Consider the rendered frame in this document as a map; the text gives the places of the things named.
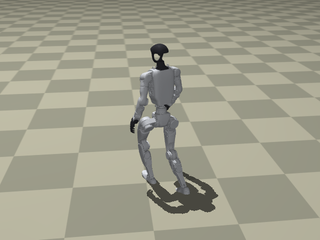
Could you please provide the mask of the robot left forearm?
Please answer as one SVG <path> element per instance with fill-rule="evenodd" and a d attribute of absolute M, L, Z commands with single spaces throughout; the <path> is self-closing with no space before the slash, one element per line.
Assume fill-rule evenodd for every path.
<path fill-rule="evenodd" d="M 144 106 L 140 105 L 140 102 L 141 102 L 141 98 L 139 97 L 138 101 L 137 101 L 137 105 L 136 105 L 136 110 L 135 110 L 135 113 L 132 118 L 133 121 L 138 120 L 138 122 L 139 122 L 140 118 L 142 117 L 143 111 L 145 109 Z"/>

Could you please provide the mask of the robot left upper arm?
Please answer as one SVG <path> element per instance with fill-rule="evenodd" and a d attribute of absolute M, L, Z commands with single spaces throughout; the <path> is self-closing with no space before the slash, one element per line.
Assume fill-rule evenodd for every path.
<path fill-rule="evenodd" d="M 148 105 L 148 91 L 149 91 L 149 83 L 153 79 L 153 72 L 148 71 L 145 73 L 142 73 L 140 75 L 140 106 L 147 106 Z"/>

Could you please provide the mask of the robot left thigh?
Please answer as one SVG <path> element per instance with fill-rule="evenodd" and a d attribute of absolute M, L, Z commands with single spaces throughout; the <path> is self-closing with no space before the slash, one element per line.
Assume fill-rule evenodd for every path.
<path fill-rule="evenodd" d="M 144 151 L 150 149 L 150 144 L 147 141 L 147 137 L 151 130 L 156 126 L 155 118 L 150 118 L 149 116 L 143 117 L 137 127 L 137 140 L 138 144 L 141 143 L 143 145 Z"/>

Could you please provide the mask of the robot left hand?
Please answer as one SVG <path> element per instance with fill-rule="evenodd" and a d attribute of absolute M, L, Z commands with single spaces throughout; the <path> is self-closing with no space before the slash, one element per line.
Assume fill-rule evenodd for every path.
<path fill-rule="evenodd" d="M 132 133 L 135 133 L 135 132 L 134 132 L 134 127 L 135 127 L 135 124 L 138 123 L 138 121 L 139 121 L 139 120 L 137 120 L 137 119 L 135 119 L 134 121 L 133 121 L 133 118 L 131 119 L 131 122 L 130 122 L 130 131 L 131 131 Z"/>

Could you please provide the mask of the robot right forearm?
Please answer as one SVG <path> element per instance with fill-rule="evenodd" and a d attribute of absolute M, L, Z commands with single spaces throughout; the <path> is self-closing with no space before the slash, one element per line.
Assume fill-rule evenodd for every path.
<path fill-rule="evenodd" d="M 181 94 L 181 93 L 180 93 Z M 168 103 L 168 104 L 166 104 L 166 105 L 168 105 L 168 106 L 172 106 L 172 104 L 174 104 L 175 103 L 175 101 L 177 100 L 177 98 L 179 98 L 179 96 L 180 96 L 180 94 L 174 94 L 173 95 L 173 97 L 172 97 L 172 101 L 171 101 L 171 103 Z"/>

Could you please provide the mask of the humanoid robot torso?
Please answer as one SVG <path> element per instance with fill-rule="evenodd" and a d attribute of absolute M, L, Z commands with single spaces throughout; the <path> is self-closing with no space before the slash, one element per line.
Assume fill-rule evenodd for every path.
<path fill-rule="evenodd" d="M 169 67 L 166 70 L 157 70 L 157 66 L 148 70 L 152 71 L 152 80 L 149 82 L 148 94 L 151 102 L 155 104 L 156 111 L 152 113 L 152 118 L 156 120 L 155 128 L 162 128 L 170 124 L 171 114 L 164 105 L 170 104 L 174 96 L 175 72 Z"/>

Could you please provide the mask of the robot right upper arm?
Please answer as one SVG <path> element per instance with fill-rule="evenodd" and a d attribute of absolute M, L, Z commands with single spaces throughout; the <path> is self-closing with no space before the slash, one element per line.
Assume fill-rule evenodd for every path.
<path fill-rule="evenodd" d="M 171 66 L 174 70 L 174 94 L 178 95 L 182 92 L 183 88 L 182 88 L 182 81 L 181 81 L 181 71 L 179 68 Z"/>

